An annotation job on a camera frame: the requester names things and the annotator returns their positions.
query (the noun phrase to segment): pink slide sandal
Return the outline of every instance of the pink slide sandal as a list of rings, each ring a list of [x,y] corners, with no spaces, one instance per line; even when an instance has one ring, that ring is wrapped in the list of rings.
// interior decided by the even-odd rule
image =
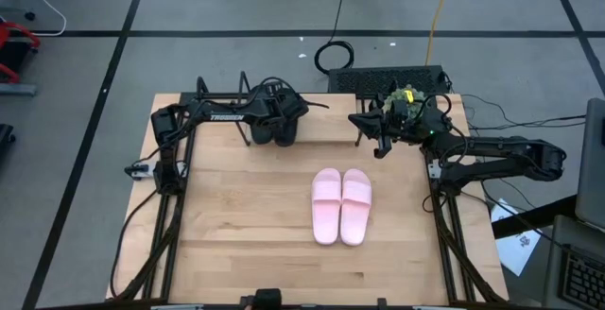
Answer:
[[[334,244],[338,238],[340,186],[340,172],[334,168],[322,169],[313,179],[311,186],[313,235],[322,245]]]
[[[345,244],[357,246],[363,242],[371,206],[370,179],[358,169],[349,169],[342,179],[342,215],[340,216],[340,238]]]

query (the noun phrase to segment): yellow cable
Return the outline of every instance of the yellow cable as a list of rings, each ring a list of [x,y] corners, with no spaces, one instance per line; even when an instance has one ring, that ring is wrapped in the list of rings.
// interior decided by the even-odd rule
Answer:
[[[433,32],[435,32],[435,25],[437,24],[437,19],[439,19],[439,13],[441,12],[441,8],[443,8],[443,2],[445,2],[445,0],[439,1],[439,6],[437,7],[437,11],[435,12],[435,17],[433,17],[431,33],[428,35],[428,48],[426,49],[426,60],[424,60],[424,66],[428,65],[428,63],[431,61],[431,52],[433,50]]]

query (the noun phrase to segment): wooden table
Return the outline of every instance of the wooden table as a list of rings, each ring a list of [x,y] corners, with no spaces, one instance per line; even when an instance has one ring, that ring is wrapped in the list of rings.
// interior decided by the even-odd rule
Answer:
[[[179,98],[156,95],[153,110]],[[460,97],[451,98],[450,116],[468,134]],[[141,156],[156,146],[149,125]],[[279,287],[287,304],[371,305],[377,298],[391,305],[447,304],[435,221],[421,206],[429,194],[423,155],[417,146],[395,144],[377,160],[372,156],[376,146],[364,138],[359,147],[338,141],[246,147],[231,123],[199,126],[169,301],[234,304],[257,288]],[[341,173],[359,168],[372,180],[372,211],[359,247],[340,242],[323,247],[314,241],[311,180],[325,167]],[[135,182],[128,213],[154,188],[152,180]],[[478,183],[465,191],[484,198]],[[147,259],[159,200],[146,205],[126,231],[116,270],[118,290]],[[470,259],[507,298],[485,205],[462,196],[458,209]],[[459,264],[452,258],[463,299]],[[163,269],[161,262],[155,295]]]

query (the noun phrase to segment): gray floor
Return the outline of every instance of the gray floor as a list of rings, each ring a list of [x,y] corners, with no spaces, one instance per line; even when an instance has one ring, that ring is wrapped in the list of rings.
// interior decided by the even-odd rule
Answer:
[[[120,30],[130,0],[49,0],[68,18],[68,30]],[[340,28],[429,29],[439,0],[344,0]],[[605,30],[603,0],[571,0],[586,30]],[[31,7],[34,23],[5,17],[34,29],[61,24],[38,0],[0,0]],[[142,0],[133,30],[330,29],[337,0]],[[572,30],[559,0],[446,0],[441,30]],[[345,38],[355,66],[419,65],[427,39]],[[38,84],[34,98],[0,97],[0,123],[15,126],[19,141],[0,172],[0,308],[21,307],[36,268],[84,130],[117,39],[43,39],[24,74]],[[213,91],[234,91],[238,73],[252,82],[285,78],[302,92],[324,92],[327,78],[313,65],[325,38],[129,38],[113,80],[95,139],[38,306],[102,301],[132,182],[122,171],[141,148],[152,98],[160,92],[190,91],[198,75]],[[605,60],[605,40],[591,39]],[[346,55],[328,50],[324,66]],[[603,93],[575,38],[438,38],[433,63],[441,64],[463,94],[499,103],[518,121],[583,113],[586,100]],[[504,124],[499,111],[465,98],[476,126]],[[516,129],[483,135],[542,138],[568,153],[559,181],[511,179],[535,205],[574,194],[582,128]],[[527,207],[500,181],[488,182],[497,198]],[[540,300],[544,277],[541,241],[522,278],[507,273],[511,294]]]

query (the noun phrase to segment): paper sheet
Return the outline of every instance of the paper sheet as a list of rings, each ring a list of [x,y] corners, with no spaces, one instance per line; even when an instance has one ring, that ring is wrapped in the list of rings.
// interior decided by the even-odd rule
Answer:
[[[516,215],[518,214],[514,208],[507,207],[508,203],[503,199],[499,199],[498,202]],[[492,222],[509,216],[512,215],[498,205],[495,205],[492,209]],[[517,275],[517,277],[520,276],[529,260],[529,256],[531,256],[531,253],[536,248],[538,240],[540,240],[540,235],[534,231],[521,232],[496,240],[495,245],[498,248],[500,263]]]

